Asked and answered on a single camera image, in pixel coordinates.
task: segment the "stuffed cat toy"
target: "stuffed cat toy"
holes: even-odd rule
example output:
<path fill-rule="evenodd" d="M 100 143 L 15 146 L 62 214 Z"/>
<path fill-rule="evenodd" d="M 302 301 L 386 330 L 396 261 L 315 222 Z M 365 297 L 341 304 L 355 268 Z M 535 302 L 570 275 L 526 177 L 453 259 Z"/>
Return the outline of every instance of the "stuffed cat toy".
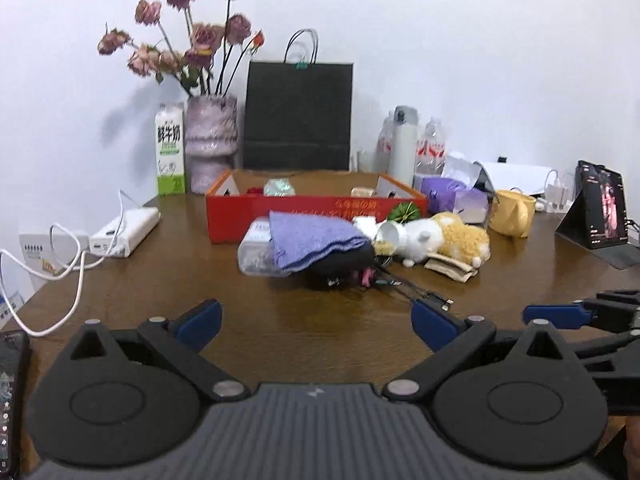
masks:
<path fill-rule="evenodd" d="M 491 256 L 489 235 L 484 229 L 466 225 L 453 213 L 438 213 L 432 218 L 414 220 L 404 225 L 407 243 L 397 254 L 405 267 L 413 267 L 427 259 L 429 253 L 440 253 L 476 269 Z"/>

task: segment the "red box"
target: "red box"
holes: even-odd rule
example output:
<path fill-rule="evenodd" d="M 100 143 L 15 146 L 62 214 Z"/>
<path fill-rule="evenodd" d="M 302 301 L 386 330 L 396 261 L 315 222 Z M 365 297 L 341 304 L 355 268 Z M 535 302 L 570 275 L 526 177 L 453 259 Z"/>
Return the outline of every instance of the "red box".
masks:
<path fill-rule="evenodd" d="M 270 178 L 288 178 L 295 196 L 247 194 L 248 189 L 263 188 Z M 373 198 L 351 197 L 354 187 L 376 190 Z M 304 171 L 265 173 L 228 170 L 221 174 L 205 195 L 207 228 L 213 243 L 241 242 L 249 225 L 269 211 L 339 216 L 375 216 L 380 222 L 402 202 L 413 202 L 422 214 L 427 198 L 416 190 L 382 173 L 347 171 Z"/>

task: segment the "metal screw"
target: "metal screw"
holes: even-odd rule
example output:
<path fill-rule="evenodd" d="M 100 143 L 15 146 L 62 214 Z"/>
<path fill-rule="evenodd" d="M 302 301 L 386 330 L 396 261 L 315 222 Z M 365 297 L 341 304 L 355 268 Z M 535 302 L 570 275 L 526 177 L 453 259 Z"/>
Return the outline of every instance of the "metal screw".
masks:
<path fill-rule="evenodd" d="M 394 395 L 408 397 L 420 390 L 420 384 L 411 379 L 396 379 L 387 384 L 386 389 Z"/>
<path fill-rule="evenodd" d="M 244 384 L 238 381 L 220 381 L 213 385 L 213 392 L 219 397 L 237 397 L 244 392 Z"/>

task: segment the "tissue box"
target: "tissue box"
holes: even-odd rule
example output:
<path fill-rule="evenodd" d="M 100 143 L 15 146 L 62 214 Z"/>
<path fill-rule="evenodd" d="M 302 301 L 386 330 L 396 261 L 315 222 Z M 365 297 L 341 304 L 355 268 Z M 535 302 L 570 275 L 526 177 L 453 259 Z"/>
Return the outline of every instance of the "tissue box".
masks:
<path fill-rule="evenodd" d="M 248 194 L 263 188 L 270 178 L 288 178 L 295 196 Z M 372 198 L 352 197 L 355 187 L 376 190 Z M 339 216 L 351 221 L 355 216 L 375 216 L 382 222 L 402 202 L 413 202 L 422 214 L 428 200 L 420 192 L 381 173 L 348 171 L 299 171 L 268 173 L 229 170 L 222 173 L 205 196 L 207 229 L 213 243 L 239 242 L 251 223 L 269 211 Z"/>
<path fill-rule="evenodd" d="M 452 178 L 424 176 L 420 183 L 420 192 L 429 199 L 429 211 L 441 213 L 451 211 L 460 215 L 465 224 L 484 223 L 489 201 L 484 192 L 467 187 Z"/>

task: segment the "usb cable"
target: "usb cable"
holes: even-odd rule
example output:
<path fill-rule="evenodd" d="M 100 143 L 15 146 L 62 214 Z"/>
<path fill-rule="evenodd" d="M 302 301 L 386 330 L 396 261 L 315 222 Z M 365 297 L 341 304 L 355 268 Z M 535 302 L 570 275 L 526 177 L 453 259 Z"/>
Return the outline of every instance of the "usb cable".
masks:
<path fill-rule="evenodd" d="M 125 197 L 128 198 L 129 200 L 131 200 L 133 203 L 135 203 L 137 207 L 140 207 L 135 202 L 135 200 L 133 200 L 123 190 L 121 190 L 121 189 L 118 190 L 118 199 L 120 200 L 120 219 L 118 221 L 118 227 L 114 231 L 113 237 L 111 238 L 111 243 L 109 244 L 109 247 L 107 248 L 106 254 L 108 256 L 103 256 L 103 257 L 101 257 L 100 259 L 96 260 L 93 263 L 85 264 L 85 258 L 86 258 L 86 255 L 89 253 L 89 251 L 88 250 L 82 250 L 82 245 L 81 245 L 80 240 L 78 239 L 78 237 L 75 234 L 73 234 L 71 231 L 69 231 L 66 227 L 64 227 L 64 226 L 62 226 L 60 224 L 57 224 L 57 223 L 53 224 L 51 227 L 49 227 L 49 244 L 50 244 L 50 247 L 51 247 L 51 251 L 53 252 L 54 257 L 56 258 L 56 261 L 60 265 L 65 267 L 65 270 L 61 274 L 58 274 L 57 276 L 51 276 L 50 274 L 44 274 L 42 272 L 38 272 L 37 270 L 33 270 L 33 269 L 27 267 L 24 263 L 22 263 L 18 258 L 16 258 L 13 254 L 11 254 L 6 249 L 0 250 L 0 292 L 2 292 L 2 296 L 4 296 L 4 298 L 6 300 L 6 306 L 9 309 L 9 311 L 11 312 L 12 316 L 14 316 L 15 322 L 28 335 L 30 335 L 32 337 L 44 337 L 46 335 L 51 334 L 52 332 L 55 332 L 57 329 L 59 329 L 61 326 L 63 326 L 67 322 L 67 320 L 71 316 L 73 316 L 75 311 L 78 309 L 78 304 L 80 303 L 80 297 L 82 295 L 82 282 L 84 280 L 84 271 L 87 270 L 87 269 L 93 269 L 93 268 L 97 267 L 107 257 L 122 256 L 121 254 L 118 254 L 118 252 L 120 252 L 120 251 L 116 251 L 113 254 L 111 253 L 111 251 L 113 250 L 113 248 L 114 248 L 114 246 L 116 244 L 116 240 L 118 238 L 118 233 L 120 232 L 121 228 L 123 228 L 122 222 L 124 220 L 124 198 Z M 74 257 L 74 259 L 71 261 L 71 263 L 69 265 L 64 264 L 63 262 L 61 262 L 56 257 L 56 253 L 55 253 L 55 250 L 53 248 L 53 229 L 54 228 L 60 229 L 63 233 L 69 235 L 73 239 L 73 241 L 76 243 L 76 248 L 77 248 L 76 256 Z M 66 278 L 71 272 L 73 272 L 75 270 L 79 271 L 78 272 L 78 289 L 76 290 L 76 298 L 75 298 L 75 300 L 73 302 L 73 305 L 69 309 L 69 311 L 66 313 L 66 315 L 59 322 L 53 324 L 52 326 L 50 326 L 49 328 L 47 328 L 45 330 L 41 330 L 41 331 L 32 330 L 31 328 L 29 328 L 28 326 L 25 325 L 25 323 L 20 319 L 20 317 L 18 316 L 18 314 L 14 310 L 14 307 L 11 304 L 11 302 L 9 301 L 9 299 L 8 299 L 9 296 L 6 293 L 6 290 L 4 288 L 4 277 L 2 276 L 2 256 L 8 257 L 9 259 L 13 260 L 19 267 L 21 267 L 24 270 L 26 270 L 28 273 L 33 274 L 34 276 L 38 276 L 39 278 L 42 278 L 43 280 L 46 280 L 48 282 L 58 282 L 59 280 L 62 280 L 63 278 Z"/>

